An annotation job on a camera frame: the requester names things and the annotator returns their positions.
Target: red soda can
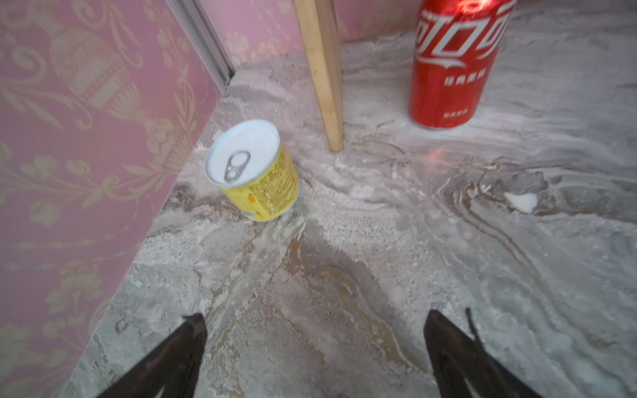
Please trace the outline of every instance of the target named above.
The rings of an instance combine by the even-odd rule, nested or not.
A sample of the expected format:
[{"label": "red soda can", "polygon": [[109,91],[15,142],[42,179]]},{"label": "red soda can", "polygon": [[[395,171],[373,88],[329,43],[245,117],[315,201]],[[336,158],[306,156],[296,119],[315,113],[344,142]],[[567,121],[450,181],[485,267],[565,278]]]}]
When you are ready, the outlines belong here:
[{"label": "red soda can", "polygon": [[423,0],[409,113],[425,127],[465,124],[478,108],[517,0]]}]

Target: canned food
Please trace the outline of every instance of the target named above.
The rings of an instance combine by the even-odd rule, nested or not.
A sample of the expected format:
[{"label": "canned food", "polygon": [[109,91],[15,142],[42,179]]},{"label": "canned food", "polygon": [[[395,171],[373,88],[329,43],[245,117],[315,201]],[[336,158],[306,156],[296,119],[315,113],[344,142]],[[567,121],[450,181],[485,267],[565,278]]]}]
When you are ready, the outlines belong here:
[{"label": "canned food", "polygon": [[249,120],[226,131],[208,151],[206,176],[253,221],[269,221],[299,195],[299,175],[276,126]]}]

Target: wooden leg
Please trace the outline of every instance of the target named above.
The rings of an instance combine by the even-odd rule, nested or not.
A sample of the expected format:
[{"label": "wooden leg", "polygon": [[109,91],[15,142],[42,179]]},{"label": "wooden leg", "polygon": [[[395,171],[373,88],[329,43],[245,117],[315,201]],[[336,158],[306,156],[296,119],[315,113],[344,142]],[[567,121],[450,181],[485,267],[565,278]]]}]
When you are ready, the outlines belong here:
[{"label": "wooden leg", "polygon": [[294,0],[329,148],[343,150],[343,79],[333,0]]}]

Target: white lid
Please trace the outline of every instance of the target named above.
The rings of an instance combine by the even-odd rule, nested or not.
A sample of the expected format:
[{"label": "white lid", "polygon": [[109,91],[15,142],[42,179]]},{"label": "white lid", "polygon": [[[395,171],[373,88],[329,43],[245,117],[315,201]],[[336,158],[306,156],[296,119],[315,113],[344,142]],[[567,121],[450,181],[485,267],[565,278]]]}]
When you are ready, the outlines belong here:
[{"label": "white lid", "polygon": [[[279,135],[276,126],[267,120],[248,120],[239,123],[223,133],[208,151],[204,166],[206,175],[216,185],[223,188],[239,187],[261,175],[274,161],[279,149]],[[228,160],[233,157],[233,165],[242,165],[243,170],[236,180],[228,182],[225,173]]]}]

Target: wall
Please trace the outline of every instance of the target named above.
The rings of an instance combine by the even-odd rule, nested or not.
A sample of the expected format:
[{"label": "wall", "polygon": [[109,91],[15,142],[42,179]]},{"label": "wall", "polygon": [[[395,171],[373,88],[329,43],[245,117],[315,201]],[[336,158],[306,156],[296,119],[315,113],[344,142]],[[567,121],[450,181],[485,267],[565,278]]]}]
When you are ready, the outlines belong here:
[{"label": "wall", "polygon": [[[303,40],[292,0],[201,0],[235,65],[296,52]],[[343,41],[415,26],[420,0],[334,0]]]},{"label": "wall", "polygon": [[220,98],[165,3],[0,5],[0,392],[65,382]]}]

